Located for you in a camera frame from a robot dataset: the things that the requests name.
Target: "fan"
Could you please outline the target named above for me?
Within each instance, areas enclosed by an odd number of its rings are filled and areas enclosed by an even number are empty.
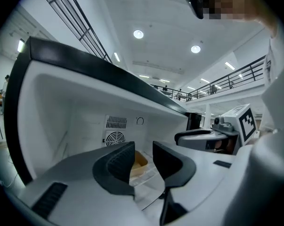
[[[125,137],[122,132],[119,131],[114,131],[110,133],[106,137],[106,146],[114,145],[114,144],[119,144],[125,141]]]

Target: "white shirt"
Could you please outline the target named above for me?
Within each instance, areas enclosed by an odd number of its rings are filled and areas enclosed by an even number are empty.
[[[263,75],[265,89],[278,77],[284,69],[284,26],[281,22],[277,25],[277,34],[269,41],[268,54],[265,57],[263,65]],[[268,109],[264,106],[263,116],[259,130],[272,131],[274,130],[274,122]]]
[[[8,82],[5,82],[4,86],[2,88],[2,96],[3,97],[6,97],[7,85],[8,85]]]

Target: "white cable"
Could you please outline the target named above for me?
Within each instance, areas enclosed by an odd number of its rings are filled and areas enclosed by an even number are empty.
[[[0,180],[0,185],[4,186],[6,188],[10,187],[15,182],[15,179],[16,179],[17,175],[18,175],[18,173],[16,173],[15,178],[12,180],[12,182],[8,186],[6,186],[5,183],[3,181],[1,181],[1,180]]]

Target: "ceiling light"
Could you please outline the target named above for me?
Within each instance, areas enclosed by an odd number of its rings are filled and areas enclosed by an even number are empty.
[[[144,34],[143,34],[142,31],[136,30],[136,31],[133,32],[133,36],[135,36],[137,39],[141,39],[141,38],[144,37]]]
[[[118,62],[120,61],[119,56],[117,53],[114,53],[115,58],[118,60]]]
[[[235,68],[228,62],[226,62],[226,65],[229,66],[232,70],[234,70]]]
[[[23,50],[23,47],[24,47],[24,40],[23,39],[20,39],[19,43],[18,43],[18,48],[17,48],[17,51],[18,52],[21,52]]]
[[[203,79],[203,78],[201,78],[200,80],[201,80],[201,81],[204,81],[204,82],[207,82],[207,83],[210,83],[209,81],[207,81],[207,80],[205,80],[205,79]]]
[[[200,52],[200,47],[198,45],[194,45],[192,48],[191,48],[191,51],[192,53],[199,53]]]

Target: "balcony railing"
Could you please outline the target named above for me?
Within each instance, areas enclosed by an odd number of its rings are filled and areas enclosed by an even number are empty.
[[[264,58],[265,56],[226,76],[221,77],[218,80],[188,93],[187,101],[200,99],[229,89],[234,89],[254,81],[262,80]]]
[[[156,88],[158,91],[162,92],[164,95],[170,97],[171,99],[179,100],[186,102],[188,98],[188,93],[179,91],[176,89],[170,89],[163,86],[158,85],[152,85],[154,88]]]
[[[77,0],[47,1],[89,53],[112,63]]]

